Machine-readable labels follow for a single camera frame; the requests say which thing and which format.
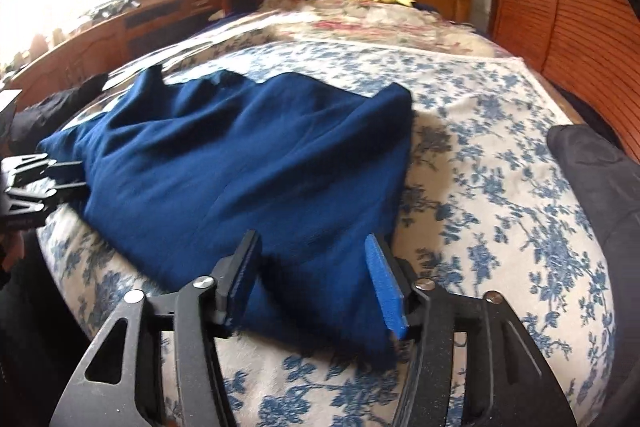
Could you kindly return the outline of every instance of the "wooden desk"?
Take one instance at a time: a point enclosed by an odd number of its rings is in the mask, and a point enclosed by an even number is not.
[[[113,71],[156,49],[175,44],[207,25],[222,0],[149,0],[63,42],[16,74],[17,110],[93,74]]]

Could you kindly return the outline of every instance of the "silver bolt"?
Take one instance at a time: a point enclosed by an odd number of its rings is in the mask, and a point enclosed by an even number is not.
[[[484,298],[491,302],[491,304],[502,304],[504,301],[502,294],[496,291],[487,292]]]
[[[124,294],[124,301],[129,304],[140,302],[143,298],[145,298],[145,293],[142,290],[130,290]]]
[[[418,288],[418,290],[430,292],[436,287],[436,283],[431,279],[418,279],[415,282],[415,287]]]
[[[212,284],[213,284],[213,277],[210,277],[208,275],[203,275],[193,281],[193,285],[196,286],[196,288],[200,288],[200,289],[208,288]]]

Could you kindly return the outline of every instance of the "floral bedsheet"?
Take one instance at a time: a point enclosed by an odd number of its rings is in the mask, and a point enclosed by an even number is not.
[[[110,110],[136,71],[157,62],[167,82],[225,68],[256,82],[297,71],[365,96],[391,82],[407,87],[416,113],[394,254],[450,291],[504,293],[586,425],[604,399],[614,311],[604,256],[546,147],[548,128],[568,118],[521,60],[468,28],[403,7],[376,13],[376,6],[362,10],[345,0],[276,2],[280,7],[267,5],[122,68],[71,124]],[[399,42],[420,21],[424,31]],[[351,23],[353,31],[344,26]],[[444,42],[455,44],[444,50]],[[68,206],[38,237],[63,297],[91,336],[129,289],[162,291]],[[465,339],[457,340],[448,425],[459,421],[463,399]],[[172,343],[163,337],[164,393],[168,416],[180,423]],[[231,407],[245,427],[387,425],[411,347],[398,349],[398,367],[376,373],[357,360],[297,353],[249,333],[218,342]]]

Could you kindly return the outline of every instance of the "blue and white floral blanket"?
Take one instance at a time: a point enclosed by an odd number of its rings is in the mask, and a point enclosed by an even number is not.
[[[392,82],[412,90],[412,163],[394,254],[450,291],[476,297],[502,292],[586,425],[604,398],[614,314],[606,261],[546,147],[549,127],[569,119],[519,58],[310,35],[279,39],[273,32],[265,38],[268,27],[254,28],[251,38],[217,34],[209,46],[199,37],[165,54],[166,81],[226,68],[256,82],[296,71],[367,96]],[[110,110],[121,94],[105,95],[77,121]],[[89,335],[129,289],[161,292],[68,206],[49,217],[39,238],[62,295]],[[165,336],[166,405],[180,422],[171,345]],[[218,343],[229,400],[244,427],[387,425],[410,347],[399,349],[398,367],[376,374],[357,361],[292,352],[247,333]],[[456,367],[449,425],[462,407],[464,363]]]

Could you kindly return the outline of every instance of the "blue bedding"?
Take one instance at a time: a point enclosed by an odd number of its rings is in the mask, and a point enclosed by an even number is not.
[[[264,259],[246,327],[389,363],[364,240],[394,229],[411,128],[398,84],[366,98],[298,73],[255,84],[219,71],[167,86],[158,66],[114,110],[40,146],[84,162],[82,217],[165,289],[256,229]]]

